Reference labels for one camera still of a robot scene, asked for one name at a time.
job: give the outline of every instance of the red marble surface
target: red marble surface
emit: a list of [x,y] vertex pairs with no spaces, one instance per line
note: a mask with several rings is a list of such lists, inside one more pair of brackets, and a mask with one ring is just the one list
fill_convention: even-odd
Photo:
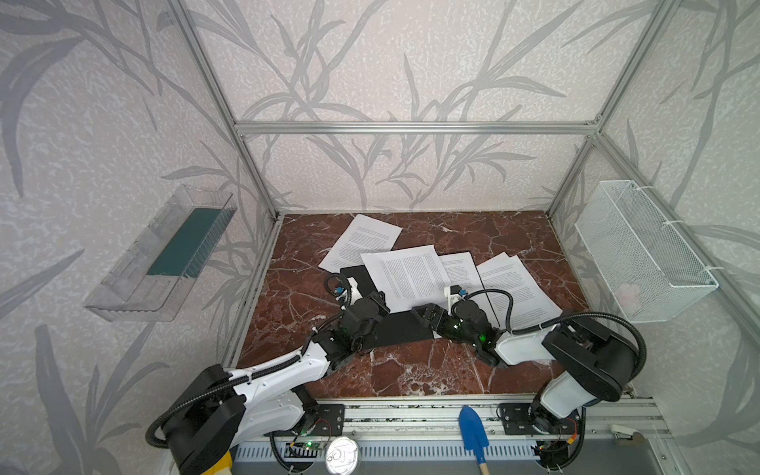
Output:
[[[543,212],[368,214],[401,226],[393,249],[435,245],[440,254],[470,251],[475,264],[506,252],[519,255],[562,309],[587,309],[575,276]],[[353,219],[351,214],[285,217],[239,367],[301,347],[311,328],[337,311],[317,265]],[[522,363],[493,369],[448,340],[377,348],[307,387],[314,397],[536,392],[562,371],[556,364]]]

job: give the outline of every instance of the black mounting plate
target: black mounting plate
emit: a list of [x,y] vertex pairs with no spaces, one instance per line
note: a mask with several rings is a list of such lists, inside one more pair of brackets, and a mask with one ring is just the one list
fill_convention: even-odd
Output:
[[[346,406],[343,404],[317,404],[315,406],[316,417],[322,419],[318,421],[309,434],[310,435],[329,435],[330,437],[337,437],[343,435],[343,423],[344,415],[346,413]],[[274,431],[275,436],[293,436],[293,431],[290,430],[277,430]]]
[[[504,433],[506,435],[545,435],[545,432],[537,431],[533,427],[533,424],[528,422],[530,419],[528,416],[529,409],[529,403],[501,403],[499,405],[498,414],[502,418],[502,426],[504,426]],[[578,410],[572,411],[568,418],[574,420],[576,423],[581,421],[581,416],[578,414]],[[575,425],[569,420],[563,419],[552,427],[549,434],[572,435],[574,431]]]

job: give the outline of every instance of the red wire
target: red wire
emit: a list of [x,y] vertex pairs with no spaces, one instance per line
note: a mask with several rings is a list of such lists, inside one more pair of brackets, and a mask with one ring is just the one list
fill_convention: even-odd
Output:
[[330,443],[330,437],[332,437],[332,426],[330,425],[330,423],[328,421],[322,419],[321,417],[319,419],[317,419],[317,423],[319,421],[322,421],[323,423],[327,424],[328,428],[330,429],[330,433],[328,434],[328,440],[325,442],[325,450],[327,450],[328,449],[328,444]]
[[571,419],[570,417],[566,417],[565,419],[571,421],[575,425],[575,431],[573,431],[572,435],[578,435],[578,423],[575,422],[575,419]]

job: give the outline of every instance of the paper sheet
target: paper sheet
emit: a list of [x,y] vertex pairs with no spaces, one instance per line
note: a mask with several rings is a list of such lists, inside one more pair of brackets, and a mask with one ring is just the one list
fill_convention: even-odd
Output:
[[[467,293],[482,290],[483,282],[480,280],[475,261],[469,252],[459,252],[457,254],[447,254],[440,256],[443,268],[451,280],[451,285],[458,285],[465,289]],[[494,327],[499,327],[499,320],[496,318],[490,299],[496,294],[480,294],[473,297],[473,301],[486,313],[488,321]]]
[[319,267],[327,272],[340,272],[341,268],[361,265],[363,252],[390,251],[399,234],[398,226],[357,214]]
[[367,272],[378,290],[385,292],[391,312],[405,312],[444,300],[451,281],[432,245],[398,251],[362,253]]
[[[515,300],[511,316],[512,328],[530,327],[559,317],[562,313],[541,290],[518,256],[509,258],[502,252],[477,266],[477,270],[487,289],[501,289],[512,294]],[[498,293],[490,294],[489,298],[496,311],[499,327],[505,328],[504,317],[507,314],[509,299]]]

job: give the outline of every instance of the yellow object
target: yellow object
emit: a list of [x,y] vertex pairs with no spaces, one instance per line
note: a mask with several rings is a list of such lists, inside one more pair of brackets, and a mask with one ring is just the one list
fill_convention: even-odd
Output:
[[203,472],[203,475],[232,475],[232,467],[233,456],[227,452],[212,468]]

